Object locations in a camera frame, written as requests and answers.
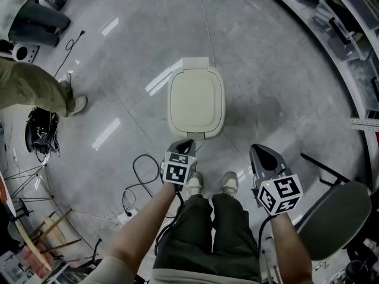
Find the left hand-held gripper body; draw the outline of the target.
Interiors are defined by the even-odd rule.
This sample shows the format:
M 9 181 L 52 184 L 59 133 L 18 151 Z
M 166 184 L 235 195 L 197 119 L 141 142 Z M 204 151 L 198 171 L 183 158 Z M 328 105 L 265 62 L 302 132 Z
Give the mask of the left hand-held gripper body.
M 167 151 L 163 162 L 163 181 L 184 186 L 192 177 L 196 166 L 196 157 Z

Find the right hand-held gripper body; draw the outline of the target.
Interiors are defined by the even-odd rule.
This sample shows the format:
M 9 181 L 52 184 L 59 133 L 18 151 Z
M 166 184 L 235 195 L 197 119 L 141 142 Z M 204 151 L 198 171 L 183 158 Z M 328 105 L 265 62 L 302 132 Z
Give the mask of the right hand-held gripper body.
M 278 174 L 260 175 L 254 170 L 252 192 L 258 207 L 263 207 L 270 216 L 276 216 L 293 210 L 301 197 L 303 189 L 297 174 L 283 169 Z

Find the beige lidded trash bin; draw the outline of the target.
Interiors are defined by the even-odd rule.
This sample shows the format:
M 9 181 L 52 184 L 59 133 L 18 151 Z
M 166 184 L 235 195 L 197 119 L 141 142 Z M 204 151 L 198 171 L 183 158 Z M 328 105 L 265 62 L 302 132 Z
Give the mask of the beige lidded trash bin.
M 226 93 L 208 57 L 186 57 L 167 84 L 167 121 L 173 135 L 205 140 L 217 137 L 226 119 Z

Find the person's left forearm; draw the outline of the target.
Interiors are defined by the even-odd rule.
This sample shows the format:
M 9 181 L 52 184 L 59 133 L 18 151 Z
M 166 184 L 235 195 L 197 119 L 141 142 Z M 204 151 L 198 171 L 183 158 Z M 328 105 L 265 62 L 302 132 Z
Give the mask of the person's left forearm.
M 114 236 L 108 255 L 120 259 L 135 276 L 165 220 L 176 193 L 164 183 L 150 201 Z

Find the person's right forearm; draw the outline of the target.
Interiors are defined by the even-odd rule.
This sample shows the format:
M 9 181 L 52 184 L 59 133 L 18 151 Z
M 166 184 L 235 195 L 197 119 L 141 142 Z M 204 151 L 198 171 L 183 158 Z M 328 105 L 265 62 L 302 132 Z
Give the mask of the person's right forearm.
M 273 218 L 271 228 L 283 284 L 314 284 L 311 258 L 288 214 Z

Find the person's left beige shoe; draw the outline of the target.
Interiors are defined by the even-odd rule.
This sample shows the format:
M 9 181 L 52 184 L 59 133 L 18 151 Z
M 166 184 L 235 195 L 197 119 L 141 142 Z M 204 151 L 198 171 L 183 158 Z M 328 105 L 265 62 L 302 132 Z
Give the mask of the person's left beige shoe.
M 201 196 L 203 191 L 204 180 L 199 172 L 194 172 L 186 185 L 186 196 L 190 199 L 192 196 Z

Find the person's beige shoe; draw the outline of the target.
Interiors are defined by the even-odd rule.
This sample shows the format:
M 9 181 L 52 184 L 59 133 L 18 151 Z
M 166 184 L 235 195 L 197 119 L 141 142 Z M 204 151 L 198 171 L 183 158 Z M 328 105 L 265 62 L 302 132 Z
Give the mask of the person's beige shoe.
M 201 196 L 203 191 L 204 180 L 199 172 L 194 172 L 186 185 L 186 196 L 190 199 L 192 196 Z
M 238 187 L 239 181 L 237 174 L 235 174 L 235 172 L 225 173 L 221 180 L 221 192 L 225 195 L 235 198 L 237 195 Z

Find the person's right beige shoe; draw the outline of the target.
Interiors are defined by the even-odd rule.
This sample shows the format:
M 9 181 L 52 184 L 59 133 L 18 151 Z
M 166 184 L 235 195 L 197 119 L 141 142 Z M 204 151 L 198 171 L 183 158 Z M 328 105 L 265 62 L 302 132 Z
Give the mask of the person's right beige shoe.
M 238 187 L 239 181 L 237 174 L 235 174 L 235 172 L 225 173 L 221 180 L 221 192 L 225 195 L 235 198 L 237 195 Z

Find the grey office chair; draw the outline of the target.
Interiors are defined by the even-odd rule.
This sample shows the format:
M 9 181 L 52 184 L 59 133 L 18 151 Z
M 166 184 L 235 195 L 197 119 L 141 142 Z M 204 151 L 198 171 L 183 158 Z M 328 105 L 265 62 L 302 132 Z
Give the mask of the grey office chair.
M 358 176 L 350 179 L 306 153 L 301 157 L 335 179 L 333 182 L 318 179 L 327 189 L 311 203 L 307 202 L 310 197 L 305 196 L 293 213 L 293 224 L 316 272 L 347 248 L 363 228 L 374 207 L 375 190 L 371 181 Z

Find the white power strip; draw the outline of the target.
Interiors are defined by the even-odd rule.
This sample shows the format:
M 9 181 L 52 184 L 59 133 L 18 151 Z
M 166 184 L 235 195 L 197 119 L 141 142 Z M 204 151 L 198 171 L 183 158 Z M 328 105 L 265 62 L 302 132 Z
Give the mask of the white power strip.
M 119 223 L 122 225 L 125 225 L 127 222 L 129 222 L 136 214 L 138 213 L 138 210 L 135 208 L 130 208 L 126 212 L 123 212 L 117 216 L 117 219 Z

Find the person's dark green trousers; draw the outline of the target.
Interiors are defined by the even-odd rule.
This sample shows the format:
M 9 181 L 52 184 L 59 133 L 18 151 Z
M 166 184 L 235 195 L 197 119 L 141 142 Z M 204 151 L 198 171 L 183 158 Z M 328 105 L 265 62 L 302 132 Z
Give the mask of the person's dark green trousers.
M 155 276 L 182 276 L 212 282 L 260 283 L 258 246 L 249 215 L 240 202 L 223 193 L 212 200 L 190 196 L 174 227 L 158 245 Z

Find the white metal shelf rack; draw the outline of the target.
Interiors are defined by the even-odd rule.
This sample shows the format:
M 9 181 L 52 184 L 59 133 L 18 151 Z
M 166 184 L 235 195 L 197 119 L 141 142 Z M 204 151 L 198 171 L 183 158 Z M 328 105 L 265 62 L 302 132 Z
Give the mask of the white metal shelf rack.
M 364 102 L 361 97 L 361 95 L 358 92 L 358 85 L 356 84 L 356 81 L 352 75 L 352 73 L 348 69 L 347 62 L 343 62 L 339 60 L 332 52 L 332 49 L 327 45 L 327 42 L 322 40 L 321 36 L 314 30 L 314 28 L 311 27 L 310 18 L 313 15 L 313 8 L 304 6 L 301 3 L 297 2 L 296 0 L 280 0 L 283 3 L 286 4 L 286 6 L 289 7 L 290 10 L 292 10 L 293 13 L 296 14 L 296 16 L 299 17 L 299 19 L 302 20 L 302 22 L 305 23 L 307 28 L 314 34 L 314 36 L 317 38 L 317 40 L 320 42 L 326 53 L 331 58 L 333 64 L 337 68 L 339 74 L 341 75 L 341 78 L 345 82 L 346 87 L 348 88 L 348 91 L 350 93 L 350 96 L 354 102 L 356 111 L 358 113 L 358 120 L 365 120 L 366 116 L 366 109 L 364 107 Z

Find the person's light shirt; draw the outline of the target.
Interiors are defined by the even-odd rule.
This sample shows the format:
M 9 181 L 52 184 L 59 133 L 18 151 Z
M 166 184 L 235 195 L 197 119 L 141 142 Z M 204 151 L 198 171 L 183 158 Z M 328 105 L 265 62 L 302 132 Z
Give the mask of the person's light shirt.
M 81 284 L 134 284 L 136 275 L 120 259 L 105 257 Z M 149 284 L 259 284 L 258 282 L 174 269 L 153 269 Z

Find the clear plastic storage bin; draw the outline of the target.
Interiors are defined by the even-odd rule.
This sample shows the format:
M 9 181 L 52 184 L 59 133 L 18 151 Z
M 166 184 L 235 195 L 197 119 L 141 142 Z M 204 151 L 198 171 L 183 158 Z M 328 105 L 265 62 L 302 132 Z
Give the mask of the clear plastic storage bin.
M 310 23 L 341 61 L 367 59 L 371 50 L 367 37 L 350 12 L 336 0 L 319 0 Z
M 375 53 L 366 60 L 350 60 L 347 64 L 365 109 L 379 111 L 379 60 Z

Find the thin metal tripod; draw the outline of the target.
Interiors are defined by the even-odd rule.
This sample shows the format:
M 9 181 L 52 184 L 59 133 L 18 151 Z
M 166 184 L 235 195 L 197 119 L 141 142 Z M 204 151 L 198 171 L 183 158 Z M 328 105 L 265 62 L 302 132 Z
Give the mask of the thin metal tripod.
M 5 177 L 5 183 L 12 201 L 43 202 L 54 200 L 47 178 L 46 164 L 23 171 L 18 167 L 17 170 L 17 173 Z

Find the wooden stool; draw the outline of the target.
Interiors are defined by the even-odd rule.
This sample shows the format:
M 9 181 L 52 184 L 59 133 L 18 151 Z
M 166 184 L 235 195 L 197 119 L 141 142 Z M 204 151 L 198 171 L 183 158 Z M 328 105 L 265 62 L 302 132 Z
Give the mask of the wooden stool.
M 67 241 L 65 235 L 59 228 L 59 225 L 63 221 L 68 221 L 68 216 L 72 212 L 73 209 L 69 209 L 57 220 L 53 220 L 52 217 L 56 213 L 53 211 L 31 234 L 26 231 L 22 223 L 19 221 L 14 222 L 15 227 L 24 242 L 24 245 L 21 248 L 21 257 L 31 266 L 32 270 L 37 274 L 52 272 L 54 266 L 53 255 L 61 249 L 67 248 L 82 241 L 81 238 Z M 58 245 L 47 248 L 44 245 L 44 241 L 47 240 L 50 236 L 53 237 L 54 241 L 58 242 Z

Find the white round device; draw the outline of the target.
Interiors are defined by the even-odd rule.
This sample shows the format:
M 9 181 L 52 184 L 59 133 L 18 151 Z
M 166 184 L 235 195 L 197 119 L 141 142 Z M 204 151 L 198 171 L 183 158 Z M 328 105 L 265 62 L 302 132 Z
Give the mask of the white round device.
M 32 64 L 39 48 L 39 46 L 33 44 L 15 43 L 12 49 L 12 57 L 16 62 Z

